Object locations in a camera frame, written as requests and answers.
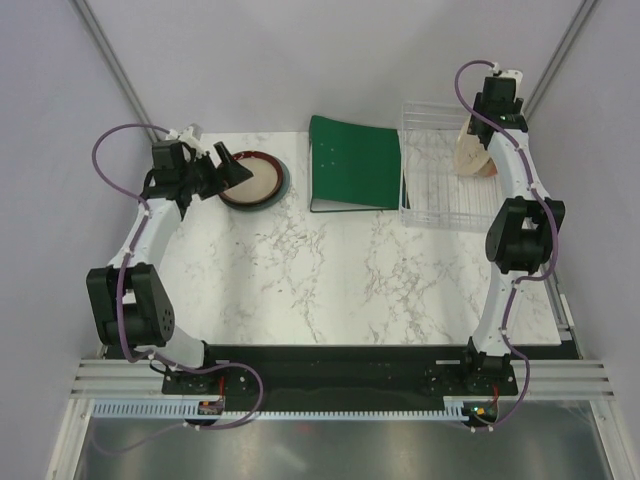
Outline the pink and cream plate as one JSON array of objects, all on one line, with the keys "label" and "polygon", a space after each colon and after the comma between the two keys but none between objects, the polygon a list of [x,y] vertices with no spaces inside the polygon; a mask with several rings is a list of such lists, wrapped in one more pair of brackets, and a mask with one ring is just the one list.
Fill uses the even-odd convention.
[{"label": "pink and cream plate", "polygon": [[476,172],[476,175],[483,178],[493,177],[497,174],[497,167],[494,161],[489,158],[488,161]]}]

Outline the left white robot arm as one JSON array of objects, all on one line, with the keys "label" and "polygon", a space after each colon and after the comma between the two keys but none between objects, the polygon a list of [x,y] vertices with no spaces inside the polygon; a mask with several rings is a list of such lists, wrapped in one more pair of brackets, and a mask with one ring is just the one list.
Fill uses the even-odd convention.
[{"label": "left white robot arm", "polygon": [[215,389],[220,371],[204,360],[204,342],[178,327],[158,267],[193,198],[218,196],[253,176],[224,143],[213,148],[217,161],[180,140],[153,145],[153,165],[135,197],[138,213],[123,247],[86,277],[102,344],[119,348],[130,362],[152,358],[184,369],[185,382],[198,393]]}]

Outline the pale green plate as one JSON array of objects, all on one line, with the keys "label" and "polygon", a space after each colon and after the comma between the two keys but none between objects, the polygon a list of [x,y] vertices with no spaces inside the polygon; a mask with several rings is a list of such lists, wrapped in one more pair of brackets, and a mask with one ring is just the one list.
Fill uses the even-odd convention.
[{"label": "pale green plate", "polygon": [[476,172],[491,158],[478,137],[468,133],[471,119],[466,119],[454,147],[453,168],[460,176],[477,176]]}]

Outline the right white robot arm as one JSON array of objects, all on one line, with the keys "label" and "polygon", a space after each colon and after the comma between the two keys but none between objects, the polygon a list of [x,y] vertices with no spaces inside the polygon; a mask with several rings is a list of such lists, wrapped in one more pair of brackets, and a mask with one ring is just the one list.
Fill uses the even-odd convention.
[{"label": "right white robot arm", "polygon": [[544,280],[546,276],[538,273],[543,264],[555,266],[566,212],[564,203],[553,200],[542,186],[533,164],[523,99],[518,95],[521,77],[517,70],[486,77],[476,94],[468,128],[493,161],[505,196],[485,240],[490,286],[471,337],[473,350],[483,359],[511,353],[509,317],[523,284]]}]

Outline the grey-blue plate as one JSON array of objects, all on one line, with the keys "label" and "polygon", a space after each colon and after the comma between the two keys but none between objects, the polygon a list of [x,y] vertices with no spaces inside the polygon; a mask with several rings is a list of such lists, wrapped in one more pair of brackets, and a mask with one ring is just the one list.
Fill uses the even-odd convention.
[{"label": "grey-blue plate", "polygon": [[243,212],[264,211],[276,205],[277,203],[279,203],[281,200],[285,198],[291,186],[291,175],[287,166],[280,159],[276,158],[276,164],[278,165],[278,168],[281,172],[281,180],[282,180],[281,186],[279,187],[278,191],[268,199],[263,200],[255,205],[237,206],[236,207],[237,210],[243,211]]}]

